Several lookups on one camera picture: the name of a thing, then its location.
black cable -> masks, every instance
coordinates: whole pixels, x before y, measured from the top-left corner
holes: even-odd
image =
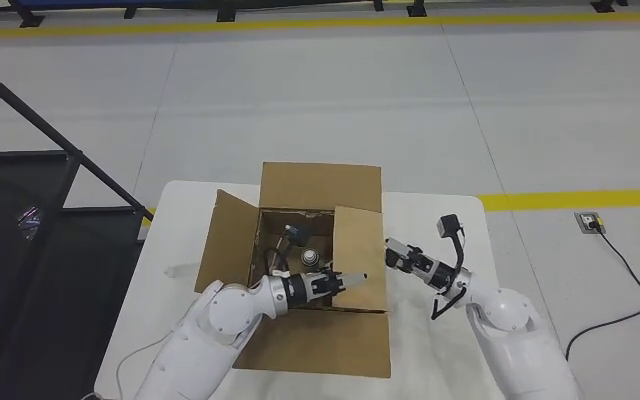
[[[438,310],[438,299],[433,299],[433,310],[431,311],[431,320],[435,321],[439,316],[447,312],[451,307],[453,307],[464,295],[467,293],[467,288],[465,286],[462,287],[460,293],[458,293],[451,301],[449,301],[442,309]]]
[[[633,279],[636,281],[636,283],[638,284],[638,286],[640,286],[640,280],[638,280],[638,277],[636,276],[636,274],[633,272],[633,270],[631,269],[631,267],[629,266],[629,263],[627,262],[627,260],[622,256],[622,254],[620,254],[620,252],[618,251],[618,249],[616,249],[611,242],[609,241],[609,239],[607,239],[607,237],[604,235],[604,233],[602,233],[602,228],[600,227],[600,224],[598,222],[591,222],[589,224],[589,227],[591,229],[595,229],[600,236],[602,236],[602,238],[604,239],[605,242],[607,242],[607,244],[609,245],[609,247],[611,247],[611,250],[613,250],[618,257],[620,257],[620,259],[622,260],[622,262],[624,263],[625,267],[627,267],[627,270],[629,271],[629,273],[631,274],[631,276],[633,277]],[[605,322],[602,324],[598,324],[598,325],[594,325],[592,327],[589,327],[587,329],[584,329],[582,331],[580,331],[577,335],[575,335],[574,337],[571,338],[571,340],[569,341],[569,344],[567,345],[567,350],[564,353],[564,358],[569,361],[569,354],[571,353],[571,346],[573,346],[573,342],[575,342],[580,336],[584,335],[585,333],[591,332],[594,329],[598,329],[598,328],[602,328],[605,326],[609,326],[609,325],[613,325],[613,324],[617,324],[618,322],[622,322],[622,321],[626,321],[628,319],[631,319],[633,317],[637,317],[638,315],[640,315],[640,311],[635,312],[631,315],[627,315],[626,317],[622,317],[622,318],[618,318],[616,320],[613,321],[609,321],[609,322]]]
[[[262,253],[265,275],[269,275],[270,273],[269,271],[269,253],[270,252],[273,252],[276,254],[276,256],[278,256],[278,264],[277,264],[278,268],[281,269],[282,271],[289,271],[289,263],[287,262],[287,259],[282,255],[280,250],[276,249],[275,247],[267,247],[266,249],[264,249],[264,252]]]
[[[451,237],[451,240],[453,241],[453,247],[456,249],[456,256],[458,257],[458,259],[456,260],[456,265],[453,267],[454,273],[453,273],[453,276],[451,277],[451,280],[447,283],[447,286],[445,287],[444,292],[440,293],[442,296],[449,293],[449,290],[451,290],[451,287],[453,286],[453,282],[456,280],[458,275],[460,275],[460,271],[462,271],[462,264],[464,263],[464,248],[460,243],[460,237],[458,236],[458,232],[455,232],[453,236],[450,236],[450,237]]]
[[[633,272],[633,270],[631,269],[631,267],[629,266],[629,263],[627,262],[627,260],[625,260],[625,258],[622,256],[622,254],[620,254],[620,252],[613,247],[613,245],[611,244],[611,242],[609,241],[609,239],[607,239],[607,237],[604,235],[604,233],[602,233],[602,229],[597,228],[598,233],[600,234],[600,236],[602,236],[602,238],[604,239],[605,242],[607,242],[607,244],[609,245],[609,247],[611,247],[611,250],[613,250],[618,257],[620,257],[620,259],[622,260],[622,262],[624,263],[624,266],[627,267],[627,271],[629,271],[629,273],[631,274],[631,276],[633,277],[633,280],[636,281],[636,283],[638,284],[638,286],[640,286],[640,280],[638,280],[638,277],[636,276],[636,274]]]

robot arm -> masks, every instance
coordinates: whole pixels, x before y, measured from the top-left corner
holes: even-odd
[[[325,270],[265,275],[252,289],[212,283],[156,356],[135,399],[208,399],[255,333],[262,315],[274,319],[289,307],[335,296],[364,279],[366,274]]]
[[[388,267],[418,276],[442,291],[451,307],[465,306],[467,318],[491,373],[507,400],[577,400],[581,393],[557,341],[531,301],[511,289],[486,285],[465,268],[422,254],[417,247],[389,238]]]

white table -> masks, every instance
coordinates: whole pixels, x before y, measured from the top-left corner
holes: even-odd
[[[170,278],[168,267],[198,264],[215,203],[223,189],[257,204],[259,186],[174,181],[165,187],[122,305],[95,390],[115,399],[115,370],[132,351],[165,335],[196,298],[197,268]],[[497,277],[482,203],[467,196],[385,193],[386,236],[419,245],[426,254],[455,262],[450,240],[436,222],[455,213],[466,233],[465,266],[489,283]],[[434,291],[418,278],[387,273],[392,372],[390,379],[231,370],[212,399],[503,399],[463,310],[430,321]],[[133,398],[159,346],[121,368],[124,399]]]

small bottle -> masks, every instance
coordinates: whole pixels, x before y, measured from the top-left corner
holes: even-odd
[[[314,249],[306,249],[300,255],[300,259],[302,260],[302,264],[309,268],[310,270],[318,269],[318,264],[320,263],[320,254]]]

white cable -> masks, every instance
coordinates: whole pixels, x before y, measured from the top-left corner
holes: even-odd
[[[191,304],[189,305],[189,308],[187,308],[187,311],[184,313],[184,315],[182,317],[180,317],[180,319],[178,320],[178,322],[175,323],[175,326],[180,325],[180,322],[182,322],[182,320],[187,316],[187,314],[189,314],[189,310],[191,310],[191,307],[193,307],[193,305],[195,304],[196,300],[192,301]],[[166,338],[168,338],[171,334],[173,333],[173,329],[171,329],[169,332],[167,332],[166,335],[164,335],[162,338],[156,340],[155,342],[148,344],[144,347],[141,347],[129,354],[127,354],[122,360],[120,360],[120,362],[118,363],[118,366],[116,367],[116,384],[118,385],[118,399],[117,400],[124,400],[124,395],[122,394],[122,384],[120,383],[120,367],[122,367],[122,364],[127,361],[129,358],[131,358],[132,356],[140,353],[143,350],[146,350],[150,347],[153,347],[157,344],[162,343]],[[96,396],[99,400],[106,400],[104,397],[102,397],[98,392],[91,392],[89,394],[87,394],[86,396],[84,396],[83,398],[81,398],[80,400],[86,400],[91,396]]]
[[[89,397],[91,397],[91,396],[95,396],[95,397],[97,397],[99,400],[106,400],[106,399],[105,399],[104,397],[102,397],[102,396],[100,395],[100,393],[98,393],[98,392],[91,392],[91,393],[89,393],[89,394],[85,395],[85,396],[84,396],[83,398],[81,398],[80,400],[87,400],[87,399],[88,399]]]

